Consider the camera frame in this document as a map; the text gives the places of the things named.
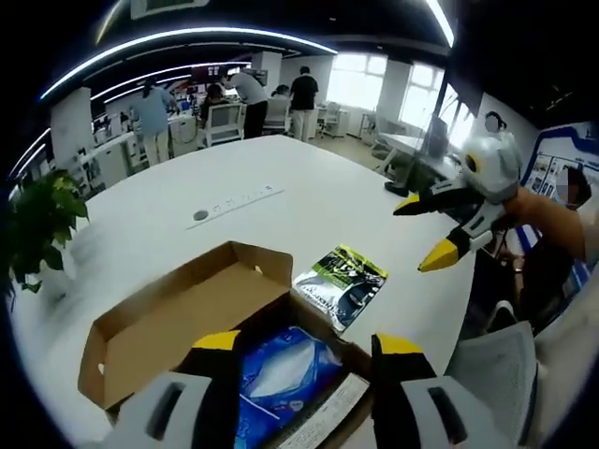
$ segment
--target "white robotic arm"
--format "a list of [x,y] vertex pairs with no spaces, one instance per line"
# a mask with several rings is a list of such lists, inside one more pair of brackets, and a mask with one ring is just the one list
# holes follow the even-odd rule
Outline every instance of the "white robotic arm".
[[404,200],[394,215],[452,209],[479,204],[475,216],[454,228],[420,264],[420,271],[432,271],[456,264],[469,251],[492,240],[492,227],[505,216],[503,202],[519,187],[522,159],[511,133],[496,137],[469,138],[464,143],[462,172],[453,181],[442,181]]

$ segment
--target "person in light blue shirt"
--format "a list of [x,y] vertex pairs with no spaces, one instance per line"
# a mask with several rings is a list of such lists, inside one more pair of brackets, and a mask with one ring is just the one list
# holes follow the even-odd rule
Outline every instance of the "person in light blue shirt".
[[177,102],[167,91],[155,86],[152,78],[145,80],[141,98],[132,109],[139,119],[139,127],[143,135],[143,146],[150,166],[168,160],[168,106],[177,111]]

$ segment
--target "cardboard box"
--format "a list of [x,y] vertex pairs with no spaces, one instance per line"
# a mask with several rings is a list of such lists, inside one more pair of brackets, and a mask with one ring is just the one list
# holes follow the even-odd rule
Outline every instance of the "cardboard box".
[[[370,357],[340,339],[319,311],[291,291],[292,266],[289,254],[228,242],[176,268],[94,321],[79,390],[115,419],[128,397],[161,372],[176,370],[205,335],[240,328],[260,342],[289,325],[323,340],[345,374],[370,379]],[[366,394],[323,447],[341,445],[370,408]]]

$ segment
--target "green leaves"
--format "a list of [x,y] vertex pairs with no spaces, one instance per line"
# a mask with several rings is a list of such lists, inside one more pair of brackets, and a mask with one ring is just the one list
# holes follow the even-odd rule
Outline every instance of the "green leaves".
[[68,190],[55,190],[52,193],[52,199],[59,208],[67,213],[81,218],[87,218],[87,206],[80,199],[77,199]]
[[55,231],[54,239],[64,248],[66,246],[66,242],[72,239],[70,227]]
[[37,293],[39,291],[39,287],[41,287],[41,281],[36,282],[36,283],[22,283],[21,287],[23,290],[31,290],[34,293]]
[[64,247],[72,239],[77,217],[89,220],[87,206],[75,181],[58,170],[24,188],[8,212],[3,250],[16,281],[23,289],[37,292],[40,282],[29,283],[27,275],[39,273],[42,260],[49,268],[64,269],[61,252],[52,243]]
[[63,257],[56,248],[49,243],[44,247],[44,260],[52,269],[64,269]]

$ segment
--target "white paper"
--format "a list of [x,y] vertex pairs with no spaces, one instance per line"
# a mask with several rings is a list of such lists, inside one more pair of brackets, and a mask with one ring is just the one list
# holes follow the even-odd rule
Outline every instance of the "white paper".
[[345,419],[368,389],[368,383],[349,374],[337,390],[285,440],[279,449],[315,449]]

